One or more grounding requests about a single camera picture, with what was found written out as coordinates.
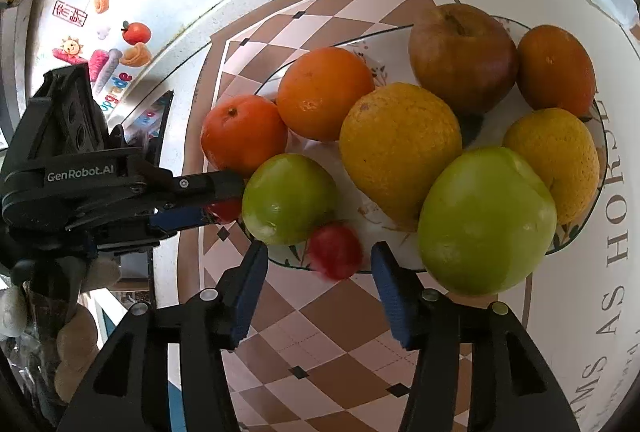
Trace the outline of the cherry tomato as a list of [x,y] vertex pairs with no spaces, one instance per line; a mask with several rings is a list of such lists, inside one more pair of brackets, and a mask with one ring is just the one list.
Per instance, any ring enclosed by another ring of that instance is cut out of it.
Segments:
[[208,204],[205,211],[216,224],[231,224],[241,216],[242,199],[230,198],[216,201]]
[[352,277],[363,263],[363,248],[355,232],[342,222],[318,227],[308,241],[313,270],[329,280]]

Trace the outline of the orange front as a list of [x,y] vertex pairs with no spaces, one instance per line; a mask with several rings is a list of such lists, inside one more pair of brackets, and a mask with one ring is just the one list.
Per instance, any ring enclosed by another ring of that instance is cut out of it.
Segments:
[[285,152],[288,127],[271,100],[240,95],[206,114],[200,143],[212,166],[249,178],[265,161]]

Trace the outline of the green apple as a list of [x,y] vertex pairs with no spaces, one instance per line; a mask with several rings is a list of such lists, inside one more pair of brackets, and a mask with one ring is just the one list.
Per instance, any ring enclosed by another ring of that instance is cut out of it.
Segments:
[[265,244],[299,244],[330,222],[340,192],[329,172],[299,154],[265,161],[246,183],[242,219],[250,234]]
[[449,291],[489,296],[522,282],[556,229],[547,186],[516,152],[485,147],[450,163],[424,201],[420,258]]

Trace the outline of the orange tangerine back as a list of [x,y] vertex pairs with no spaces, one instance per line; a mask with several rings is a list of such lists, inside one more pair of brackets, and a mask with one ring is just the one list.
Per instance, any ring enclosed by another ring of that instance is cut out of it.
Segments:
[[361,58],[344,48],[317,48],[288,67],[277,107],[297,135],[334,142],[350,108],[374,89],[372,72]]

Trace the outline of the yellow lemon front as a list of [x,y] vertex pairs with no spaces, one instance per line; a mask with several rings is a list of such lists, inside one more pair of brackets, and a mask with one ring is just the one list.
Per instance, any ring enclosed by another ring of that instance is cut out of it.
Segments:
[[420,86],[396,82],[360,98],[338,139],[356,187],[398,228],[414,232],[434,181],[462,153],[457,117]]

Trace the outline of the yellow lemon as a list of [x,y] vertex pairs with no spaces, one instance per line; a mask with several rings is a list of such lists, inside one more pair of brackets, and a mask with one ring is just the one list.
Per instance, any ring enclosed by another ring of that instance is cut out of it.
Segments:
[[502,144],[548,187],[560,225],[587,209],[599,185],[600,163],[589,130],[574,114],[561,108],[532,111],[510,126]]
[[360,98],[338,139],[356,187],[398,228],[414,232],[434,181],[462,153],[457,117],[420,86],[396,82]]

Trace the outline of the yellow lemon back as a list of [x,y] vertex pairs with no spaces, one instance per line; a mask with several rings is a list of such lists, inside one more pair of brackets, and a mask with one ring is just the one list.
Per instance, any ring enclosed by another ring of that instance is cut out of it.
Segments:
[[560,225],[587,209],[599,185],[600,163],[589,130],[574,114],[561,108],[532,111],[510,126],[502,144],[548,187]]

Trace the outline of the brown red apple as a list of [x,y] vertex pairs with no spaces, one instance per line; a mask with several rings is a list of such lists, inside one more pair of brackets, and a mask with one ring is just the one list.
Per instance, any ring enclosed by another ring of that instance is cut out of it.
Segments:
[[518,51],[484,10],[450,3],[424,10],[411,28],[409,59],[422,88],[462,116],[487,114],[511,91]]

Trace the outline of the dark orange fruit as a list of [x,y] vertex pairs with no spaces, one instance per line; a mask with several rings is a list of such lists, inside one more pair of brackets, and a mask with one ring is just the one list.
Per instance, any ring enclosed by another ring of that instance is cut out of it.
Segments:
[[588,114],[596,74],[582,44],[552,25],[529,30],[518,44],[518,89],[533,110],[562,108],[578,118]]

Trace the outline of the plastic bag with eggs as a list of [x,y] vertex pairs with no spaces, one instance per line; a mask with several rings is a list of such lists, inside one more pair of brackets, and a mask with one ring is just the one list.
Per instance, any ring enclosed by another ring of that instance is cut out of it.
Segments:
[[110,288],[119,260],[21,261],[1,293],[1,351],[29,404],[56,423],[98,354],[92,314],[81,294]]

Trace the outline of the deer pattern oval plate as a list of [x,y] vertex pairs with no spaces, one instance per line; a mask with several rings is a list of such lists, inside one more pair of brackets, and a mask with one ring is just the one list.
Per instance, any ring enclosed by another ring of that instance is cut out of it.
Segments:
[[587,119],[537,109],[518,84],[523,42],[482,10],[445,4],[436,25],[387,49],[438,62],[384,83],[361,54],[316,48],[294,60],[266,106],[283,142],[248,172],[241,218],[270,246],[333,279],[375,242],[417,260],[449,290],[521,282],[604,178]]

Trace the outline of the checkered brown table runner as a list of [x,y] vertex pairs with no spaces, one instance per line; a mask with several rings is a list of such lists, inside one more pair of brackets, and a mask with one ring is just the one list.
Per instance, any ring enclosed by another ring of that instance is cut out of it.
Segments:
[[639,39],[604,0],[262,0],[213,34],[186,172],[248,191],[179,240],[178,293],[260,239],[235,351],[249,431],[395,431],[419,353],[371,268],[511,311],[583,431],[639,401]]

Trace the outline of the colourful wall sticker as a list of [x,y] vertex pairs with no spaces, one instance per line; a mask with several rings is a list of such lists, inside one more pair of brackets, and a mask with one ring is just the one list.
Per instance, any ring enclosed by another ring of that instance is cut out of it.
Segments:
[[64,24],[52,56],[88,66],[93,98],[109,116],[152,62],[151,27],[123,13],[115,0],[53,0],[51,15]]

